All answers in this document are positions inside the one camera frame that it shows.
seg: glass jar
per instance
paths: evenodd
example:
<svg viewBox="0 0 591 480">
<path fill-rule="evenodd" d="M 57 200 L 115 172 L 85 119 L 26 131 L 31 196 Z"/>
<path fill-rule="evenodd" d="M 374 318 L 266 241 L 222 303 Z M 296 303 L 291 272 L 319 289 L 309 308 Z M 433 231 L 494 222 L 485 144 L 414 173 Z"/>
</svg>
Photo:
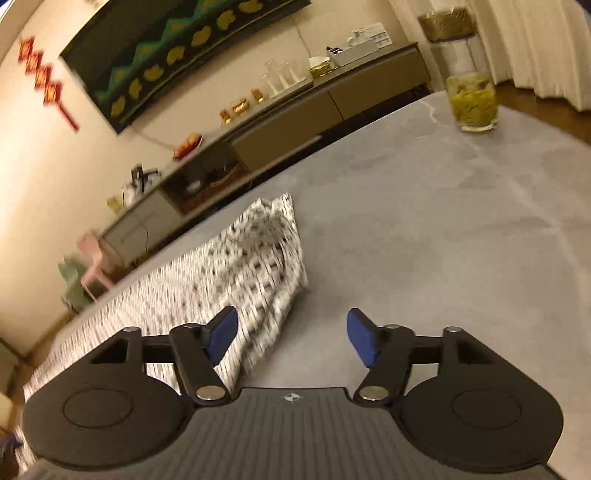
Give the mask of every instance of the glass jar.
<svg viewBox="0 0 591 480">
<path fill-rule="evenodd" d="M 457 126 L 464 132 L 484 133 L 497 125 L 499 105 L 495 87 L 487 72 L 453 75 L 446 82 Z"/>
</svg>

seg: red wall hanging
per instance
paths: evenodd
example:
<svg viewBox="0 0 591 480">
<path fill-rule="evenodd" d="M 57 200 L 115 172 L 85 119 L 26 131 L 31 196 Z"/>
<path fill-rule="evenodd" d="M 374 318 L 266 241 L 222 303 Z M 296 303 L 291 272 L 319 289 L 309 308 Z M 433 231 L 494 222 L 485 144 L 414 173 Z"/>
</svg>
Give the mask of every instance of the red wall hanging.
<svg viewBox="0 0 591 480">
<path fill-rule="evenodd" d="M 18 62 L 22 63 L 26 61 L 25 73 L 35 74 L 35 90 L 43 89 L 43 105 L 56 105 L 57 109 L 64 116 L 66 121 L 70 124 L 75 132 L 80 127 L 76 121 L 72 118 L 70 113 L 64 108 L 61 102 L 61 82 L 54 82 L 51 79 L 51 64 L 42 65 L 41 59 L 43 58 L 43 51 L 38 50 L 33 52 L 33 44 L 35 37 L 21 40 L 21 47 L 18 50 Z"/>
</svg>

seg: logo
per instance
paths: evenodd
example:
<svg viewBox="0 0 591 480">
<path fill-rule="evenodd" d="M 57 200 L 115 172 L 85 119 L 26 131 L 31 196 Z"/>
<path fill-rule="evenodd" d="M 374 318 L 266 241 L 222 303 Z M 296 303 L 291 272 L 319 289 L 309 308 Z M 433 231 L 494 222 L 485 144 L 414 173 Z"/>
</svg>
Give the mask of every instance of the logo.
<svg viewBox="0 0 591 480">
<path fill-rule="evenodd" d="M 299 399 L 304 398 L 304 397 L 298 395 L 295 392 L 289 392 L 285 397 L 282 397 L 282 398 L 283 398 L 283 400 L 287 400 L 289 403 L 294 404 Z"/>
</svg>

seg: ribbed rubber surface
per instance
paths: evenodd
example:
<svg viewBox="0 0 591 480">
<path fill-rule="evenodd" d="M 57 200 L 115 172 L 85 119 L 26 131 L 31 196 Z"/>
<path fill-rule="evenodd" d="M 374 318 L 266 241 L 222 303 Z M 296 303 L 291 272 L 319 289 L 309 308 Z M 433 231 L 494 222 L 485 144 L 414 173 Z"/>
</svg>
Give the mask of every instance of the ribbed rubber surface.
<svg viewBox="0 0 591 480">
<path fill-rule="evenodd" d="M 341 388 L 253 389 L 198 410 L 166 450 L 106 472 L 46 460 L 25 480 L 556 480 L 543 466 L 497 475 L 462 472 L 419 452 L 391 416 L 351 403 Z"/>
</svg>

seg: patterned cloth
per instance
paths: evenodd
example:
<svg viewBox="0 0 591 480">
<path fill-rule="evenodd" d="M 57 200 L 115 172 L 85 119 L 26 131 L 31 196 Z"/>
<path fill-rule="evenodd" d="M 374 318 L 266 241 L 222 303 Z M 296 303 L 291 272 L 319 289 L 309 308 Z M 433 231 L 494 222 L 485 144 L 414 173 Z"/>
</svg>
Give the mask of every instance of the patterned cloth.
<svg viewBox="0 0 591 480">
<path fill-rule="evenodd" d="M 142 277 L 54 346 L 25 385 L 25 399 L 126 326 L 163 335 L 183 323 L 205 324 L 226 305 L 238 311 L 238 334 L 215 370 L 233 390 L 273 346 L 295 295 L 307 286 L 295 222 L 289 194 L 258 199 L 218 236 Z M 146 367 L 178 391 L 171 364 Z M 21 473 L 34 458 L 26 445 L 19 451 Z"/>
</svg>

